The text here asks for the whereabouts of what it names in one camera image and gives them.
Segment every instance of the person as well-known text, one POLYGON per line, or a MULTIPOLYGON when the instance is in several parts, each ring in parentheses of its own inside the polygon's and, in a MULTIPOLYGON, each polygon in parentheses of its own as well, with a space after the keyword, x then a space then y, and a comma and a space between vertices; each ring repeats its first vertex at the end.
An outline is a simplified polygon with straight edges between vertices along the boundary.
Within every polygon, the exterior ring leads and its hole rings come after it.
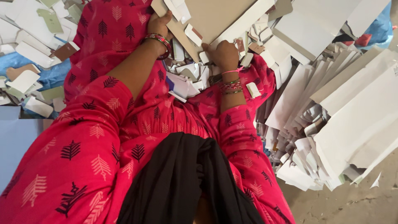
POLYGON ((223 72, 186 103, 170 95, 170 39, 148 0, 93 0, 83 10, 65 79, 67 107, 31 145, 0 196, 2 223, 294 223, 253 126, 275 90, 255 55, 203 44, 223 72), (245 84, 261 96, 252 98, 245 84))

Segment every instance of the pink printed dress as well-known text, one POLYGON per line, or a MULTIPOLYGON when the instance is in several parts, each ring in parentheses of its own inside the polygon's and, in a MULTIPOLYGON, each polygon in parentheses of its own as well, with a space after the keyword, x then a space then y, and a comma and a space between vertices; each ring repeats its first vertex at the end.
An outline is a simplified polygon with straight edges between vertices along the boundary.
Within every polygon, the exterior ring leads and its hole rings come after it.
POLYGON ((220 113, 217 86, 182 104, 168 94, 160 61, 137 99, 107 72, 146 35, 150 0, 93 0, 81 16, 65 79, 67 107, 31 145, 0 196, 1 223, 116 223, 136 174, 173 132, 214 138, 229 159, 237 186, 267 224, 294 223, 253 126, 258 108, 275 89, 261 57, 240 72, 261 96, 220 113))

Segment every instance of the hand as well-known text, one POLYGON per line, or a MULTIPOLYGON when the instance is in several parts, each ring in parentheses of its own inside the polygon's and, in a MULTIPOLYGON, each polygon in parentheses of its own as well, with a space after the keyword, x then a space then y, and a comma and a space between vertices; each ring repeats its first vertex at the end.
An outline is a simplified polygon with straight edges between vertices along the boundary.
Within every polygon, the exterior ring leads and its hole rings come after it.
POLYGON ((217 45, 216 50, 212 50, 207 43, 203 43, 202 47, 211 60, 220 67, 222 73, 238 68, 239 53, 233 43, 223 40, 217 45))
MULTIPOLYGON (((159 17, 156 13, 153 13, 148 22, 148 33, 158 33, 166 37, 168 40, 171 40, 173 38, 173 34, 168 31, 166 24, 170 22, 172 16, 173 14, 170 10, 167 11, 167 13, 162 17, 159 17)), ((157 40, 147 40, 147 41, 157 46, 157 49, 159 49, 158 51, 159 56, 163 55, 167 51, 164 44, 162 44, 160 41, 157 40)))

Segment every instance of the concrete floor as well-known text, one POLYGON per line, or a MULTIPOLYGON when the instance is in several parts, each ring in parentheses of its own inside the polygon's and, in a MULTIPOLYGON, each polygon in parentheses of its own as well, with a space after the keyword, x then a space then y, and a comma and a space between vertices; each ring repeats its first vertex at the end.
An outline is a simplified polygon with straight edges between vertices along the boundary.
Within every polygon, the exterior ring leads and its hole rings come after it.
MULTIPOLYGON (((391 21, 398 25, 398 0, 392 0, 391 21)), ((398 51, 398 29, 389 49, 398 51)), ((398 150, 395 149, 359 184, 337 187, 331 192, 306 192, 279 185, 297 224, 398 224, 398 150), (380 187, 369 189, 381 172, 380 187)))

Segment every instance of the green bangle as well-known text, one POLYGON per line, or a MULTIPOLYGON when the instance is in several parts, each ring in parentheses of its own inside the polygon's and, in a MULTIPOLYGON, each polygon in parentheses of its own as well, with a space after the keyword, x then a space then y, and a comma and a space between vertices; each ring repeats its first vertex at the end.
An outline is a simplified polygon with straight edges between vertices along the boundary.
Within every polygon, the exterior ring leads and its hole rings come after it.
POLYGON ((223 92, 223 93, 221 93, 221 94, 222 94, 222 95, 226 95, 226 94, 238 93, 238 92, 242 92, 242 91, 243 91, 243 89, 238 90, 238 91, 235 91, 235 92, 223 92))
POLYGON ((230 83, 223 83, 224 85, 228 85, 228 84, 233 84, 233 83, 237 83, 240 81, 240 78, 236 79, 235 81, 232 81, 230 83))

